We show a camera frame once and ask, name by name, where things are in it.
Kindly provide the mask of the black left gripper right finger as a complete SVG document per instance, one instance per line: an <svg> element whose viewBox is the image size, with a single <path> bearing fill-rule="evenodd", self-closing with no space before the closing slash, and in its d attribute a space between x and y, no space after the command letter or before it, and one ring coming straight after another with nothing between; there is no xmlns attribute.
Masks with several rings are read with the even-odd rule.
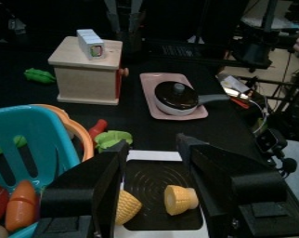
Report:
<svg viewBox="0 0 299 238"><path fill-rule="evenodd" d="M276 169L186 134L176 136L176 144L210 238L299 236L299 201Z"/></svg>

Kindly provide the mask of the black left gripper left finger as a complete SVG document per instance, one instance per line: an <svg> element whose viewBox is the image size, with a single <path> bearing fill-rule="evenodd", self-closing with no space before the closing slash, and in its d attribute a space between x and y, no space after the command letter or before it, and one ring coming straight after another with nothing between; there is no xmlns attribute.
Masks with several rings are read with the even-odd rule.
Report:
<svg viewBox="0 0 299 238"><path fill-rule="evenodd" d="M115 238L118 195L130 147L122 140L47 186L32 238Z"/></svg>

